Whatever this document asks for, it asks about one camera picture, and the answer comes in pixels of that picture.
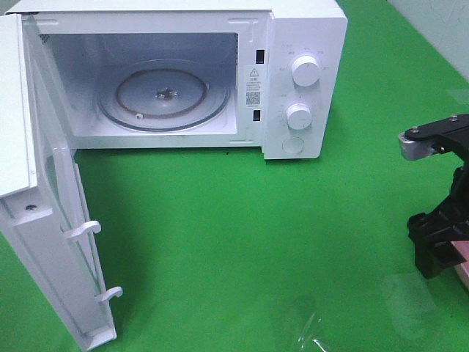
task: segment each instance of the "white knob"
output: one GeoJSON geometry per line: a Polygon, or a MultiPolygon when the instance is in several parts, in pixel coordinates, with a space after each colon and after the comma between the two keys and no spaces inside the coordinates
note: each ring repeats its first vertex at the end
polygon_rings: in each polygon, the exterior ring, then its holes
{"type": "Polygon", "coordinates": [[[293,130],[303,130],[313,121],[309,107],[301,103],[291,105],[286,115],[288,126],[293,130]]]}
{"type": "Polygon", "coordinates": [[[319,62],[312,56],[298,57],[292,64],[293,81],[302,87],[309,87],[320,79],[319,62]]]}

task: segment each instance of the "power knob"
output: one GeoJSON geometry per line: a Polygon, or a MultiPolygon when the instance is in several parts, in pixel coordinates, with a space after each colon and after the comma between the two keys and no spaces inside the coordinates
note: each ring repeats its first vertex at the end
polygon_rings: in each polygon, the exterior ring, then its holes
{"type": "Polygon", "coordinates": [[[286,111],[286,116],[287,124],[292,130],[303,130],[313,121],[309,107],[302,103],[291,105],[286,111]]]}
{"type": "Polygon", "coordinates": [[[312,56],[298,57],[292,64],[293,81],[302,87],[309,87],[320,79],[321,67],[312,56]]]}

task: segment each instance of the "qr code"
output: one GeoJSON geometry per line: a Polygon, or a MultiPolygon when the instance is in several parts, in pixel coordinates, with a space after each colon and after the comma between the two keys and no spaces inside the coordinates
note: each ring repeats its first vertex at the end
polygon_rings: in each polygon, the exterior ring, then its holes
{"type": "Polygon", "coordinates": [[[247,92],[246,93],[246,105],[259,105],[261,103],[260,92],[247,92]]]}

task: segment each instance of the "warning label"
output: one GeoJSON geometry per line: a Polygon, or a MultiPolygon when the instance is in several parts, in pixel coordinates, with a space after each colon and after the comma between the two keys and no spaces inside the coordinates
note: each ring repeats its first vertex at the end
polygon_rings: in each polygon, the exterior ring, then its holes
{"type": "Polygon", "coordinates": [[[265,82],[263,74],[263,67],[258,65],[245,66],[243,86],[245,88],[246,106],[256,108],[262,105],[262,90],[265,82]]]}

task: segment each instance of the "open door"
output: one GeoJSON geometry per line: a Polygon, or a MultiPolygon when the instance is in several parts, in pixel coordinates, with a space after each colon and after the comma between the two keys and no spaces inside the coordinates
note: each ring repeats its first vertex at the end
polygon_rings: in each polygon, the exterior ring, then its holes
{"type": "Polygon", "coordinates": [[[86,351],[116,337],[122,288],[104,284],[43,40],[27,15],[0,17],[0,231],[86,351]]]}

